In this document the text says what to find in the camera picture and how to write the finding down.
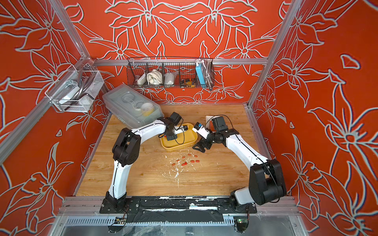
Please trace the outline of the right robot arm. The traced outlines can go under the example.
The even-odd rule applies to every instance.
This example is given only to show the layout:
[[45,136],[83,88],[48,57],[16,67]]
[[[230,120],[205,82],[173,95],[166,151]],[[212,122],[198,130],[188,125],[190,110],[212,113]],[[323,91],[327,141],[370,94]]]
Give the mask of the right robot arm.
[[223,144],[245,164],[250,171],[249,185],[231,193],[236,205],[277,203],[287,195],[284,175],[279,161],[270,160],[252,148],[234,128],[229,128],[223,116],[212,117],[214,130],[196,123],[193,131],[200,135],[194,150],[204,153],[213,144]]

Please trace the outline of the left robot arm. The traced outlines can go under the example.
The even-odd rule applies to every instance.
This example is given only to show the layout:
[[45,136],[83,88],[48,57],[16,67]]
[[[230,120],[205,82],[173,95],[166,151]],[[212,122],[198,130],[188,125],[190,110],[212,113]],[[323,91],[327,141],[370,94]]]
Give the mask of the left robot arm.
[[140,128],[121,130],[113,148],[114,171],[111,186],[100,207],[100,213],[121,213],[126,207],[127,181],[134,162],[138,159],[140,146],[155,136],[173,137],[185,132],[179,125],[182,117],[174,112],[170,117],[157,118]]

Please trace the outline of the yellow plastic tray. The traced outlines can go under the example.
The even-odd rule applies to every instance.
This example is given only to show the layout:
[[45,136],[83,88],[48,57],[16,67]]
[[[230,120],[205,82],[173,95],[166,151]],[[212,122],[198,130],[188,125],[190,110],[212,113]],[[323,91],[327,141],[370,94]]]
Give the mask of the yellow plastic tray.
[[191,147],[197,143],[198,135],[193,131],[194,125],[190,123],[184,123],[183,126],[186,126],[188,130],[184,131],[183,133],[177,134],[176,138],[173,138],[172,140],[168,140],[167,136],[161,138],[160,142],[165,150],[181,150],[183,148]]

